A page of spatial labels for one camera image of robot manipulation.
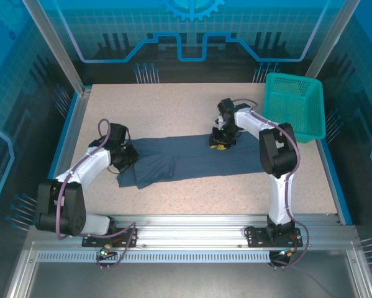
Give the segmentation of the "blue t-shirt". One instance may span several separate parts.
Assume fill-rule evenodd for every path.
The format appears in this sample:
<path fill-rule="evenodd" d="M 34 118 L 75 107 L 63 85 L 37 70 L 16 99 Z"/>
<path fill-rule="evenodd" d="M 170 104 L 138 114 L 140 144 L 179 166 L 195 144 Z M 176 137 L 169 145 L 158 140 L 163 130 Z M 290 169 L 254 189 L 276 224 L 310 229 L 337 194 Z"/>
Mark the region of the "blue t-shirt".
<path fill-rule="evenodd" d="M 263 172 L 252 135 L 241 134 L 226 150 L 210 148 L 208 141 L 208 135 L 133 140 L 139 159 L 118 175 L 119 186 L 143 189 L 159 182 Z"/>

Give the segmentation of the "teal plastic basket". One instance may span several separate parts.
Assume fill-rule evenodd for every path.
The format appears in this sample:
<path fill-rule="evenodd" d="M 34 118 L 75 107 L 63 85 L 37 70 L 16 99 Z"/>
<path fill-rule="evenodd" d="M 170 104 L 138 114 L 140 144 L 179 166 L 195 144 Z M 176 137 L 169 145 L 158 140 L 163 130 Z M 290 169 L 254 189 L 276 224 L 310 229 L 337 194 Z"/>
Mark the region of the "teal plastic basket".
<path fill-rule="evenodd" d="M 298 142 L 323 139 L 326 128 L 322 83 L 305 76 L 268 73 L 263 116 L 279 124 L 291 124 Z"/>

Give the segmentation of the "grey metal bottom panel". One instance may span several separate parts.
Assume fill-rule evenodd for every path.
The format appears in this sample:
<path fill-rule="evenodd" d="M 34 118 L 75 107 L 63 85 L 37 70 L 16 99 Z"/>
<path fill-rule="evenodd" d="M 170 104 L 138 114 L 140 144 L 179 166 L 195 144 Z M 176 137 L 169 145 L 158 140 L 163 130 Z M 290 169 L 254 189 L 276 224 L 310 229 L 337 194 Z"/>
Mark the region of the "grey metal bottom panel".
<path fill-rule="evenodd" d="M 28 298 L 356 298 L 340 262 L 274 271 L 265 264 L 42 263 Z"/>

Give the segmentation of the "aluminium table side rail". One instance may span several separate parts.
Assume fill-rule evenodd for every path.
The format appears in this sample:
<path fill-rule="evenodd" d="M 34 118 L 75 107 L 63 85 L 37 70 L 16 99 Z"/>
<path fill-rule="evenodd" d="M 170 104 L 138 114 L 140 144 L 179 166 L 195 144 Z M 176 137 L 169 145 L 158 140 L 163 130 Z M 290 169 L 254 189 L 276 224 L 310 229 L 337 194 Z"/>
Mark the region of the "aluminium table side rail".
<path fill-rule="evenodd" d="M 56 175 L 63 173 L 71 165 L 91 89 L 92 86 L 86 86 L 82 96 L 77 93 L 73 96 L 48 178 L 54 178 Z"/>

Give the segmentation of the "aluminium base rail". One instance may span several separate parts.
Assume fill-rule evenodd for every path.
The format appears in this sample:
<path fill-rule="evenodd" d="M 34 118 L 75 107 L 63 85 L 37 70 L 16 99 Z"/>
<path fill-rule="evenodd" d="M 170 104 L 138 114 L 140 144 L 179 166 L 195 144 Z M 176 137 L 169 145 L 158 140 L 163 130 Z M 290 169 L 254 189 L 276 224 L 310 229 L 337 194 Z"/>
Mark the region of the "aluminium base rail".
<path fill-rule="evenodd" d="M 236 251 L 247 250 L 243 230 L 265 227 L 265 215 L 117 215 L 120 227 L 135 223 L 137 250 Z M 296 219 L 308 250 L 352 250 L 361 247 L 357 230 L 341 225 L 335 214 L 299 214 Z"/>

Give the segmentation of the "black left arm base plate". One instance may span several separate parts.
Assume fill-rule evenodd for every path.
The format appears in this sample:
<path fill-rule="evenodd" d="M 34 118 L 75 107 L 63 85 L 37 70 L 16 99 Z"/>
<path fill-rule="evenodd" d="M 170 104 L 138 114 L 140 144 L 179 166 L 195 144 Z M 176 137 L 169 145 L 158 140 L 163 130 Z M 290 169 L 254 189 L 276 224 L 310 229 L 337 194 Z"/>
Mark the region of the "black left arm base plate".
<path fill-rule="evenodd" d="M 111 238 L 84 237 L 81 245 L 86 248 L 102 248 L 105 245 L 111 245 L 114 248 L 125 248 L 127 242 L 130 240 L 129 247 L 135 248 L 138 228 L 135 228 L 133 233 L 132 230 L 133 228 L 130 228 L 126 232 Z"/>

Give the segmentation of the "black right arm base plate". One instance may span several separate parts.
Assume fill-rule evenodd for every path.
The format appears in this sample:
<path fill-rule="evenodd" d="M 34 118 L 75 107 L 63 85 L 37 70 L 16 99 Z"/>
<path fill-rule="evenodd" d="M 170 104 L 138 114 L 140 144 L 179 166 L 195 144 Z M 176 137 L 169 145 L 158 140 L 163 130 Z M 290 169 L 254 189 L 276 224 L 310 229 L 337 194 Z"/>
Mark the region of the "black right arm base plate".
<path fill-rule="evenodd" d="M 249 248 L 290 248 L 294 246 L 299 248 L 303 246 L 299 228 L 294 228 L 292 232 L 279 236 L 269 233 L 266 227 L 249 226 L 243 232 Z"/>

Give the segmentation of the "aluminium frame post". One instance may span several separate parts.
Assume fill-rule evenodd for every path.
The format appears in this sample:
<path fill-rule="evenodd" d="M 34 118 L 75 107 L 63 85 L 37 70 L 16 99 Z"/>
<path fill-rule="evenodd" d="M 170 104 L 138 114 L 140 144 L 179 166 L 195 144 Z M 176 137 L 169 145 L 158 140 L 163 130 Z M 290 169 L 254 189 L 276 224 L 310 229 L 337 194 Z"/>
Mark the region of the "aluminium frame post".
<path fill-rule="evenodd" d="M 71 86 L 79 96 L 83 97 L 86 92 L 86 87 L 39 0 L 22 0 L 22 3 L 28 10 L 32 20 L 42 34 L 42 37 L 52 51 Z"/>
<path fill-rule="evenodd" d="M 333 48 L 338 43 L 341 34 L 345 30 L 345 27 L 349 23 L 360 1 L 361 0 L 344 0 L 331 28 L 319 47 L 317 55 L 314 57 L 305 74 L 306 77 L 316 78 L 318 76 Z"/>

